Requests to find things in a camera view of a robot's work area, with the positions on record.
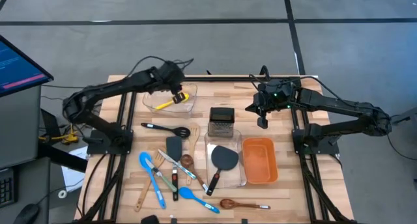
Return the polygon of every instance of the green handle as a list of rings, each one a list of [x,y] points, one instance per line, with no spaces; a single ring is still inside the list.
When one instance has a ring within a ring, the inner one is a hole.
[[[161,173],[161,176],[160,177],[162,178],[162,180],[168,185],[168,187],[173,192],[176,192],[177,191],[177,188],[168,180],[168,178],[166,178],[164,175],[162,175],[162,173]]]

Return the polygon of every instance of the black slotted spatula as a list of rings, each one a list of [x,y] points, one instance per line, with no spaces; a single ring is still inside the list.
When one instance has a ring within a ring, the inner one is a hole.
[[[167,138],[167,154],[175,161],[179,161],[182,156],[182,140],[179,136],[173,136]],[[174,201],[178,200],[178,173],[177,166],[174,164],[172,167],[172,184],[177,188],[176,192],[173,192]]]

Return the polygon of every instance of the blue spoon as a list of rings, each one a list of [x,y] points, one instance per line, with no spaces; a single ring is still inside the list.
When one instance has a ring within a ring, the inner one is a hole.
[[[152,162],[152,156],[148,152],[141,152],[141,154],[139,155],[139,163],[149,173],[149,177],[151,178],[152,185],[154,186],[155,194],[156,194],[156,197],[158,198],[161,208],[166,209],[167,205],[165,204],[164,197],[162,196],[162,193],[159,190],[158,184],[155,181],[151,168],[146,163],[146,159]]]
[[[209,210],[212,210],[213,212],[219,214],[220,211],[218,208],[212,206],[211,204],[207,204],[205,201],[202,201],[201,199],[198,199],[197,197],[195,197],[195,195],[193,194],[193,192],[189,189],[189,188],[180,188],[179,189],[179,194],[182,196],[182,198],[185,199],[194,199],[197,202],[199,202],[200,204],[202,204],[204,207],[208,208]]]

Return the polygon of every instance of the blue ladle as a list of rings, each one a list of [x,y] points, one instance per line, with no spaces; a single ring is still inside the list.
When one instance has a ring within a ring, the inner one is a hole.
[[[195,197],[195,195],[193,194],[193,192],[189,189],[189,188],[180,188],[179,189],[179,194],[180,196],[182,196],[182,198],[185,199],[194,199],[197,202],[199,202],[200,204],[202,204],[204,207],[208,208],[209,210],[212,210],[213,212],[219,214],[220,211],[218,208],[212,206],[211,204],[207,204],[205,201],[202,201],[201,199],[198,199],[197,197]]]
[[[166,209],[167,205],[165,203],[164,197],[162,196],[162,193],[159,190],[158,184],[155,181],[154,175],[152,174],[152,170],[146,163],[145,159],[148,159],[150,162],[152,162],[152,156],[148,152],[141,152],[141,154],[139,155],[139,163],[149,173],[149,177],[151,178],[152,185],[154,186],[155,194],[156,194],[156,197],[158,198],[161,208]]]

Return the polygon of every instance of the computer mouse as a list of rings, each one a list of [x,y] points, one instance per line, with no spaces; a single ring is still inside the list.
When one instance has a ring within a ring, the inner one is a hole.
[[[13,224],[32,224],[38,213],[39,206],[37,204],[28,204],[20,211]]]

